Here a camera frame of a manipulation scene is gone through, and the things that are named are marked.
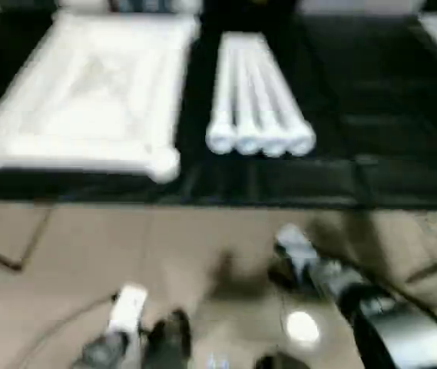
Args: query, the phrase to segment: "pvc pipe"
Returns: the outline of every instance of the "pvc pipe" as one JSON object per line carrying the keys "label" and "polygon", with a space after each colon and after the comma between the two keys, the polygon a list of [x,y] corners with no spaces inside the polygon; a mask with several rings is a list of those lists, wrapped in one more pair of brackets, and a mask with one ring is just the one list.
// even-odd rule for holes
{"label": "pvc pipe", "polygon": [[247,53],[247,69],[251,70],[254,91],[256,92],[263,153],[267,157],[278,158],[286,153],[290,143],[287,132],[281,128],[278,122],[264,77],[254,58],[254,53],[247,48],[244,48],[244,53]]}
{"label": "pvc pipe", "polygon": [[270,85],[279,107],[281,121],[290,137],[288,151],[295,156],[304,156],[316,144],[315,132],[303,117],[266,40],[258,38],[257,42],[253,44],[255,49],[254,58],[260,63],[263,75],[267,77],[267,84]]}
{"label": "pvc pipe", "polygon": [[254,155],[262,147],[261,132],[253,113],[252,81],[247,71],[245,54],[241,52],[240,37],[230,40],[237,55],[237,142],[236,149],[242,155]]}
{"label": "pvc pipe", "polygon": [[215,154],[233,150],[236,130],[233,124],[233,62],[235,54],[230,45],[230,35],[223,35],[218,55],[217,72],[211,122],[206,131],[206,143]]}
{"label": "pvc pipe", "polygon": [[157,106],[152,109],[149,119],[149,141],[151,161],[148,175],[156,182],[174,180],[180,172],[180,154],[174,147],[174,133],[179,118],[181,94],[187,66],[187,52],[193,29],[187,35],[179,35],[176,42],[166,45],[167,59],[157,83],[157,94],[153,97]]}

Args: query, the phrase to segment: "white light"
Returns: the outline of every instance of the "white light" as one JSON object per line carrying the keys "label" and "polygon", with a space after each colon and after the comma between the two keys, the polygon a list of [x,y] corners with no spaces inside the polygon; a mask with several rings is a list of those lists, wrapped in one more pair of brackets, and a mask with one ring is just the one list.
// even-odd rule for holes
{"label": "white light", "polygon": [[294,311],[286,319],[288,336],[300,344],[311,345],[319,340],[319,328],[316,321],[303,311]]}

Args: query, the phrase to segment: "black cable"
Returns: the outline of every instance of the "black cable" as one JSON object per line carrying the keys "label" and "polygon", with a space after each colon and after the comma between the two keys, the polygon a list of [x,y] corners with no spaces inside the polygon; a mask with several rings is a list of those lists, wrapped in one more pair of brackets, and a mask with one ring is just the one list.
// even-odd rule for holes
{"label": "black cable", "polygon": [[111,302],[114,300],[114,296],[117,296],[116,293],[112,293],[106,295],[102,298],[98,298],[95,301],[92,301],[90,304],[85,305],[84,307],[72,312],[68,316],[64,317],[61,320],[56,321],[52,326],[45,329],[40,335],[37,336],[32,341],[25,350],[24,353],[19,355],[18,359],[11,365],[8,366],[8,369],[27,369],[32,358],[45,346],[45,344],[53,338],[66,324],[71,323],[72,321],[76,321],[80,316],[86,314],[99,306]]}

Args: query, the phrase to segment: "beige carpet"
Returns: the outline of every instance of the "beige carpet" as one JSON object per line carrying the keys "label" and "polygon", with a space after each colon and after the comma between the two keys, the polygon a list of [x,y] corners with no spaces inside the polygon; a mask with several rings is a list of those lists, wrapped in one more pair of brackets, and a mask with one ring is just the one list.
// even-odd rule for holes
{"label": "beige carpet", "polygon": [[[0,204],[0,252],[20,258],[45,212]],[[175,307],[190,314],[194,367],[214,355],[248,369],[280,347],[312,368],[361,368],[336,309],[281,293],[267,280],[273,236],[286,222],[298,224],[321,251],[363,264],[437,310],[437,282],[425,276],[437,261],[437,213],[430,215],[59,206],[25,271],[0,269],[0,369],[12,367],[50,326],[126,281],[149,290],[147,326]],[[102,304],[64,325],[27,367],[66,367],[104,328],[109,309]],[[295,310],[315,317],[318,346],[286,338],[284,318]]]}

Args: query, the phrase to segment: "black tablecloth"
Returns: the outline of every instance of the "black tablecloth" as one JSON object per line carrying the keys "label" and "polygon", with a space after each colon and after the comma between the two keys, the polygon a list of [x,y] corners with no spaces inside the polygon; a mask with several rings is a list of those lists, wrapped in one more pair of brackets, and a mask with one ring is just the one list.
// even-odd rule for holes
{"label": "black tablecloth", "polygon": [[[317,133],[305,158],[210,153],[204,132],[220,32],[190,50],[177,132],[180,177],[0,171],[0,198],[320,208],[437,208],[437,52],[412,18],[299,16],[261,28]],[[51,24],[0,14],[0,96]]]}

